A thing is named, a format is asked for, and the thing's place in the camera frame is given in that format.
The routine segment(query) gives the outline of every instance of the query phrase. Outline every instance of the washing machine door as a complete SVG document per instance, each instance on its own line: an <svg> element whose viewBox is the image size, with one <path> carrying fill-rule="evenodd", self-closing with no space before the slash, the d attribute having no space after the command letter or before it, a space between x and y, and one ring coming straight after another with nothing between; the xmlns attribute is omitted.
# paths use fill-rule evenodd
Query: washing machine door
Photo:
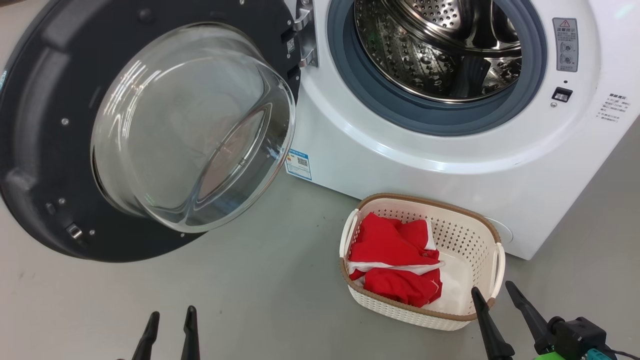
<svg viewBox="0 0 640 360"><path fill-rule="evenodd" d="M0 189L79 258L164 254L246 210L289 150L300 51L282 1L56 0L0 73Z"/></svg>

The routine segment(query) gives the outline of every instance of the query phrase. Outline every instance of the concrete floor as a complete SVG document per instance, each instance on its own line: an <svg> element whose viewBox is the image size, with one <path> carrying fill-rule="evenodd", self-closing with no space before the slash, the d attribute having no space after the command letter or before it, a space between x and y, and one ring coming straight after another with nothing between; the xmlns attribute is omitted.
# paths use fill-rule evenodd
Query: concrete floor
<svg viewBox="0 0 640 360"><path fill-rule="evenodd" d="M536 257L509 257L506 279L543 316L584 316L607 331L612 348L640 354L638 154L640 123ZM202 359L484 359L475 322L456 332L423 329L351 298L338 243L357 202L280 174L237 220L178 251L120 265L68 258L19 236L17 225L3 229L0 359L128 359L154 310L154 360L179 359L190 304ZM506 291L491 314L516 358L534 358Z"/></svg>

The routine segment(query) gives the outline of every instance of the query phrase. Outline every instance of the sticker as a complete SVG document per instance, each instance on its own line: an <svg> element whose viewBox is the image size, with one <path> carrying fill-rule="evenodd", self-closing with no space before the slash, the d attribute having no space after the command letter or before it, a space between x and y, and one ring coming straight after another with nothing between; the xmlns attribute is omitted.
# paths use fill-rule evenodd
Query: sticker
<svg viewBox="0 0 640 360"><path fill-rule="evenodd" d="M554 17L556 33L556 69L578 71L578 22L575 19Z"/></svg>
<svg viewBox="0 0 640 360"><path fill-rule="evenodd" d="M294 149L289 150L287 155L287 172L291 175L311 180L311 168L309 167L309 156Z"/></svg>
<svg viewBox="0 0 640 360"><path fill-rule="evenodd" d="M601 120L619 122L620 118L627 112L631 103L626 96L611 93L607 99L600 105L598 115Z"/></svg>
<svg viewBox="0 0 640 360"><path fill-rule="evenodd" d="M293 51L296 49L296 42L294 41L295 38L291 38L291 40L287 41L287 51L289 52L289 54L293 53Z"/></svg>

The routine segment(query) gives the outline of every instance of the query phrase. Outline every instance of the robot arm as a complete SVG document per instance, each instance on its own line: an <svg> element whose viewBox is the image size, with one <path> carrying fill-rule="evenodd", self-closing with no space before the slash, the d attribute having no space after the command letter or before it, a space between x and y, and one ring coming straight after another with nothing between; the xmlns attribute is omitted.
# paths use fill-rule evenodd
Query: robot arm
<svg viewBox="0 0 640 360"><path fill-rule="evenodd" d="M151 348L156 342L158 335L158 324L160 323L160 313L154 311L147 322L145 332L140 338L138 347L133 353L131 360L151 360ZM181 360L200 360L200 344L198 340L198 317L196 308L189 306L187 317L184 321L184 346L182 348Z"/></svg>
<svg viewBox="0 0 640 360"><path fill-rule="evenodd" d="M561 317L555 316L547 322L513 282L507 281L506 288L513 305L522 313L534 338L534 348L540 355L537 360L617 360L614 354L638 359L629 354L611 350L605 344L607 333L589 320L580 317L566 322ZM489 360L511 359L515 355L513 347L500 335L500 331L489 315L489 307L480 290L473 288L471 296L476 307L487 358Z"/></svg>

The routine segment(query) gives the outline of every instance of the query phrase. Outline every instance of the white plastic basket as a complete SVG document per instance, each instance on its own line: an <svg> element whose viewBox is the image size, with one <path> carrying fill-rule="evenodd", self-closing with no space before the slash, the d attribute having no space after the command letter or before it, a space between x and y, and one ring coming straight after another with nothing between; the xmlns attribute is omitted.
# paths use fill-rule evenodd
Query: white plastic basket
<svg viewBox="0 0 640 360"><path fill-rule="evenodd" d="M442 297L432 304L409 306L364 290L347 274L351 244L360 232L360 222L375 213L402 222L427 220L433 232L440 260ZM347 218L340 241L340 268L351 296L379 314L414 325L453 331L476 319L471 289L477 286L487 304L493 306L502 286L505 255L500 236L481 215L431 200L382 193L364 199Z"/></svg>

